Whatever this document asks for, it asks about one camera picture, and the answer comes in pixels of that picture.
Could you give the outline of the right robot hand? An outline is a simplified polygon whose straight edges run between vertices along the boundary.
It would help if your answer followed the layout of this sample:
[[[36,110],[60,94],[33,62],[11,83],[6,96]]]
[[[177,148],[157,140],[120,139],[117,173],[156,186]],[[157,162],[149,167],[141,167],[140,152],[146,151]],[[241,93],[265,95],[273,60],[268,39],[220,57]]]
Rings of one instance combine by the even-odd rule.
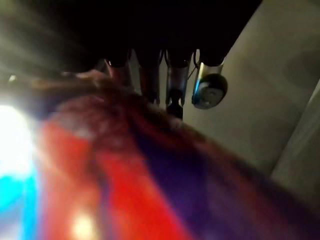
[[[190,66],[196,68],[191,103],[217,106],[228,92],[224,60],[261,5],[259,0],[37,0],[36,10],[98,59],[113,80],[130,84],[129,60],[138,62],[142,96],[160,102],[160,64],[167,66],[165,109],[183,117]]]

